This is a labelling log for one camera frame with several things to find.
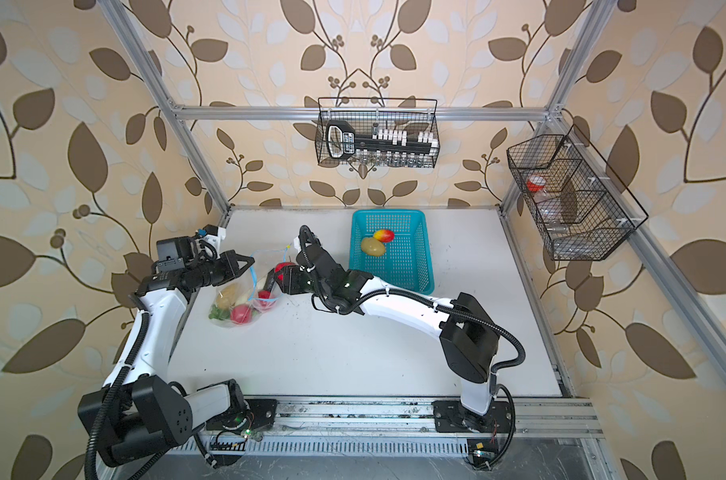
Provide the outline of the yellow potato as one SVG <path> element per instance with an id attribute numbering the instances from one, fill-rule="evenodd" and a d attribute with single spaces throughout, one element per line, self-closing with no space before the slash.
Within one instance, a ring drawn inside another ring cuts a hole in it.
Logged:
<path id="1" fill-rule="evenodd" d="M 361 251 L 371 257 L 382 257 L 386 253 L 386 246 L 373 237 L 365 237 L 360 242 Z"/>

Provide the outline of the clear zip top bag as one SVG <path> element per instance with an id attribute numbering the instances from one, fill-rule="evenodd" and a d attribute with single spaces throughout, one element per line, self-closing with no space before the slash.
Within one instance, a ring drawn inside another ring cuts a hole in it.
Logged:
<path id="1" fill-rule="evenodd" d="M 272 310 L 277 306 L 279 297 L 282 295 L 280 288 L 277 286 L 278 274 L 274 268 L 281 262 L 291 262 L 292 257 L 288 246 L 279 249 L 262 249 L 251 254 L 254 258 L 254 264 L 251 265 L 239 278 L 226 283 L 238 283 L 245 287 L 248 291 L 248 298 L 242 304 L 247 304 L 253 311 L 252 321 L 256 320 L 261 314 Z M 208 311 L 208 319 L 220 327 L 236 327 L 245 325 L 236 325 L 230 319 L 231 309 L 220 309 L 215 305 L 217 292 L 222 289 L 218 287 Z M 257 300 L 257 293 L 260 290 L 268 290 L 272 292 L 273 302 L 270 304 L 262 303 Z"/>

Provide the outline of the red yellow mango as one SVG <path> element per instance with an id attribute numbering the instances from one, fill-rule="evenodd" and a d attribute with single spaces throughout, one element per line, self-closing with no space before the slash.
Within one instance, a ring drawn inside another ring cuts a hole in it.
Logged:
<path id="1" fill-rule="evenodd" d="M 373 234 L 373 238 L 381 243 L 389 243 L 394 240 L 395 234 L 389 229 L 380 229 Z"/>

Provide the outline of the red apple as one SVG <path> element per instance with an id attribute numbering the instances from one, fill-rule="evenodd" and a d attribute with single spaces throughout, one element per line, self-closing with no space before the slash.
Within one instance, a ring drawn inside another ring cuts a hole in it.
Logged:
<path id="1" fill-rule="evenodd" d="M 281 262 L 275 266 L 274 271 L 275 271 L 275 273 L 278 273 L 281 270 L 283 270 L 284 268 L 294 266 L 294 265 L 295 265 L 294 262 Z"/>

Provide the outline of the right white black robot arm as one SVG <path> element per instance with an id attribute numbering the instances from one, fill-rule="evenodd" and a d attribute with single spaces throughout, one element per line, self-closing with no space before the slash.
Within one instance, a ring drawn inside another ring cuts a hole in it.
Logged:
<path id="1" fill-rule="evenodd" d="M 521 365 L 525 348 L 491 319 L 474 296 L 462 292 L 455 299 L 432 297 L 396 287 L 369 272 L 344 269 L 307 226 L 300 228 L 293 247 L 298 250 L 296 260 L 273 267 L 267 288 L 278 287 L 286 295 L 309 294 L 327 313 L 383 317 L 436 338 L 447 366 L 462 381 L 464 423 L 474 423 L 475 430 L 490 421 L 500 391 L 508 404 L 513 403 L 509 389 L 498 382 L 498 373 Z"/>

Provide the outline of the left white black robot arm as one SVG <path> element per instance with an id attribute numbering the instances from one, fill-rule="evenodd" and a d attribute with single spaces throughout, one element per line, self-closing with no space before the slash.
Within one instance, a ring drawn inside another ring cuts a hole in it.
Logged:
<path id="1" fill-rule="evenodd" d="M 191 297 L 243 275 L 253 258 L 221 247 L 226 232 L 208 225 L 192 236 L 161 240 L 150 272 L 128 296 L 136 317 L 102 387 L 84 395 L 78 417 L 89 438 L 84 475 L 97 465 L 119 467 L 139 459 L 154 465 L 171 449 L 197 438 L 212 419 L 248 409 L 234 380 L 185 393 L 168 380 L 168 366 Z"/>

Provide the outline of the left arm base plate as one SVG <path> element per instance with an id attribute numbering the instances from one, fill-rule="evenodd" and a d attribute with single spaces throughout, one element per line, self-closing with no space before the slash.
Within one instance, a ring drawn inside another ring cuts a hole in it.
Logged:
<path id="1" fill-rule="evenodd" d="M 224 413 L 205 423 L 206 431 L 245 433 L 269 430 L 277 418 L 278 400 L 274 398 L 248 398 L 237 401 Z"/>

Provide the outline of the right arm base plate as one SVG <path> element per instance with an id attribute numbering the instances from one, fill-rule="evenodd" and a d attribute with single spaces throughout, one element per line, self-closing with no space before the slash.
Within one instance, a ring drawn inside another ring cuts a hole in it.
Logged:
<path id="1" fill-rule="evenodd" d="M 515 427 L 514 407 L 508 401 L 492 401 L 484 415 L 473 413 L 458 400 L 436 400 L 432 407 L 438 433 L 507 434 Z"/>

